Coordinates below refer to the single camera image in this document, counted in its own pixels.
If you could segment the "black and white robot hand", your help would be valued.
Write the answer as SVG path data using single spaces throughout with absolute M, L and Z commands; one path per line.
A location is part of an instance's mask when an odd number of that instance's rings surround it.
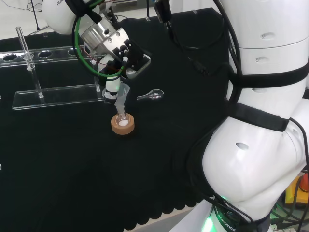
M 133 79 L 148 65 L 150 58 L 130 39 L 123 28 L 108 29 L 95 27 L 98 44 L 95 51 L 103 54 L 98 69 L 101 74 L 112 75 L 120 69 L 116 77 L 107 78 L 103 96 L 107 102 L 118 98 L 121 78 Z

